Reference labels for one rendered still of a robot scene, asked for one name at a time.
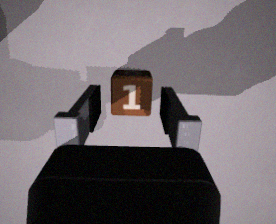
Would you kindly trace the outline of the brown cube with white digit 0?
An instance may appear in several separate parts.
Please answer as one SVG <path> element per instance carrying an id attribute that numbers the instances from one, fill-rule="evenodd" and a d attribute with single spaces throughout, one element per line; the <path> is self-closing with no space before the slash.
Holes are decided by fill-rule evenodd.
<path id="1" fill-rule="evenodd" d="M 115 70 L 111 76 L 111 114 L 150 116 L 152 84 L 150 71 Z"/>

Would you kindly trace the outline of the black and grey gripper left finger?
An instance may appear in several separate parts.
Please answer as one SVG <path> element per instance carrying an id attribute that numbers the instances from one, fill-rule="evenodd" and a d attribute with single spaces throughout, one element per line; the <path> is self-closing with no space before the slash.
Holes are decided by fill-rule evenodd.
<path id="1" fill-rule="evenodd" d="M 101 114 L 101 86 L 90 85 L 68 112 L 54 118 L 56 148 L 62 145 L 84 145 L 93 133 Z"/>

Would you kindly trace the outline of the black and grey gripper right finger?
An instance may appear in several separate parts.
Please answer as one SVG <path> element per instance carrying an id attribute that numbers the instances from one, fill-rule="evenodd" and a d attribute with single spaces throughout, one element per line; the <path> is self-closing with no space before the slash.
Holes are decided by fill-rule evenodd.
<path id="1" fill-rule="evenodd" d="M 198 152 L 202 121 L 199 116 L 187 113 L 172 87 L 161 87 L 160 118 L 172 147 Z"/>

